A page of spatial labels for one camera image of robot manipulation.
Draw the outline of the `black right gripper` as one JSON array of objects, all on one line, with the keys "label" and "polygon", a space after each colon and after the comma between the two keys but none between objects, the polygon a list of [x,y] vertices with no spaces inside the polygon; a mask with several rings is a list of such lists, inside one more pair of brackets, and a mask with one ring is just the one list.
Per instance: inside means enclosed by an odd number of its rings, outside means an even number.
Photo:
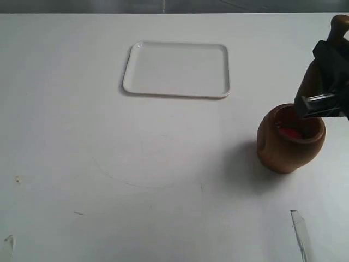
[{"label": "black right gripper", "polygon": [[301,118],[348,118],[348,41],[334,46],[320,40],[294,98]]}]

